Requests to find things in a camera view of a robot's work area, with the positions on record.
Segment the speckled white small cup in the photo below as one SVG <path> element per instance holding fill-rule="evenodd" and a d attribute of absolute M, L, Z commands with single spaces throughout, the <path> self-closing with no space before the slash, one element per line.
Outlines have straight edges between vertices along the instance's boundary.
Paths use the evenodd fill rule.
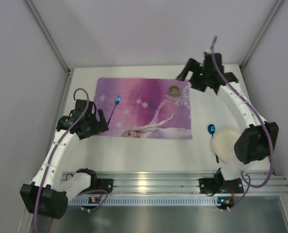
<path fill-rule="evenodd" d="M 169 86 L 169 96 L 171 97 L 179 97 L 181 95 L 181 87 L 179 85 L 170 85 Z"/>

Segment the purple printed placemat cloth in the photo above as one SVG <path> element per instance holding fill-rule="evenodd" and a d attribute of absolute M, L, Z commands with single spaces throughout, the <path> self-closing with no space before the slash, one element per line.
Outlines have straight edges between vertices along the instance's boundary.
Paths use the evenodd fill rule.
<path fill-rule="evenodd" d="M 181 95 L 169 96 L 169 86 L 179 85 Z M 103 136 L 153 139 L 192 139 L 189 85 L 172 79 L 99 78 L 94 102 L 109 120 L 121 96 L 109 130 Z"/>

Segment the cream round plate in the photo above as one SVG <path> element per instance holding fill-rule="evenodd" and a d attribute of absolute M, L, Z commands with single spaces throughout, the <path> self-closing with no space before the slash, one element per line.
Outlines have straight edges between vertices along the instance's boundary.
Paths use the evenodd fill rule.
<path fill-rule="evenodd" d="M 240 135 L 240 130 L 234 127 L 223 127 L 214 133 L 212 148 L 223 162 L 228 163 L 234 158 L 234 146 Z"/>

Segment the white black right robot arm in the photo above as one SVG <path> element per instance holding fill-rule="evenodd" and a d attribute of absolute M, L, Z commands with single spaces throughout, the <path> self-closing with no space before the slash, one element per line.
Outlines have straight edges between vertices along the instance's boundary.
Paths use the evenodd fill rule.
<path fill-rule="evenodd" d="M 267 158 L 270 163 L 267 178 L 262 184 L 252 186 L 263 187 L 273 172 L 278 125 L 266 121 L 258 113 L 244 95 L 239 80 L 232 72 L 224 72 L 220 53 L 205 53 L 203 63 L 190 58 L 176 79 L 184 81 L 189 72 L 192 72 L 189 79 L 191 88 L 201 92 L 212 89 L 231 111 L 241 131 L 234 144 L 234 158 L 217 170 L 216 181 L 223 183 L 241 178 L 247 185 L 251 185 L 246 180 L 245 171 L 252 163 Z"/>

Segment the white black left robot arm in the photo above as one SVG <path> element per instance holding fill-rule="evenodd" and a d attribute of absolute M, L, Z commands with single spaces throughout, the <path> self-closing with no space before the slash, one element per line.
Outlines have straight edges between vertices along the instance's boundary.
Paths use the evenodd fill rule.
<path fill-rule="evenodd" d="M 97 174 L 91 169 L 81 168 L 67 181 L 62 181 L 62 175 L 77 143 L 108 129 L 103 110 L 94 102 L 75 101 L 69 115 L 58 120 L 53 143 L 38 173 L 20 189 L 29 213 L 60 219 L 73 198 L 97 188 Z"/>

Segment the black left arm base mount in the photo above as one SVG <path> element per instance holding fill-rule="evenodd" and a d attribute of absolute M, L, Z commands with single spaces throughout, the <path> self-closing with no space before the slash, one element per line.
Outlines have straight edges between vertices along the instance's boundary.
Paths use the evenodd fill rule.
<path fill-rule="evenodd" d="M 65 173 L 62 176 L 62 179 L 68 181 L 71 177 L 74 176 L 74 173 Z M 107 191 L 108 194 L 112 193 L 114 187 L 114 180 L 109 178 L 101 178 L 97 176 L 97 182 L 95 189 L 102 189 Z"/>

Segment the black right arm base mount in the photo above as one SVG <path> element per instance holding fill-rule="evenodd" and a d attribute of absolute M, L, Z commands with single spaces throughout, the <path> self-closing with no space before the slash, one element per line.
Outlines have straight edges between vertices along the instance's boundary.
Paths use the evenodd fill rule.
<path fill-rule="evenodd" d="M 226 181 L 219 168 L 213 178 L 199 179 L 200 193 L 208 196 L 215 194 L 243 194 L 244 188 L 241 178 Z"/>

